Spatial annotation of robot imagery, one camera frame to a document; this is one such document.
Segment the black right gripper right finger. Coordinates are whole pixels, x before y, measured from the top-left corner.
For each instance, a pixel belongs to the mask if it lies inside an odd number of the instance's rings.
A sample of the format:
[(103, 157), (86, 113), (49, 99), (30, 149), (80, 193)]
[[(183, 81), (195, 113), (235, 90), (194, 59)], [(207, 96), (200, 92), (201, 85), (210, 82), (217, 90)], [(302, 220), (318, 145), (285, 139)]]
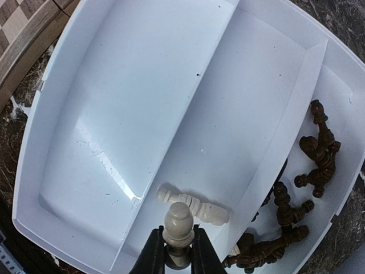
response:
[(203, 228), (194, 225), (191, 273), (227, 274)]

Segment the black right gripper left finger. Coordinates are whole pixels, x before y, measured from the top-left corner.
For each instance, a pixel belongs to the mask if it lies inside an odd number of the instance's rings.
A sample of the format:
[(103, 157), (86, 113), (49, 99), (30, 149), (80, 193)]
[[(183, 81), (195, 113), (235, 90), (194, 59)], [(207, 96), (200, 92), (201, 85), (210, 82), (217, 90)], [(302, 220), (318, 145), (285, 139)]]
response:
[(129, 274), (165, 273), (165, 245), (162, 225), (151, 231), (135, 265)]

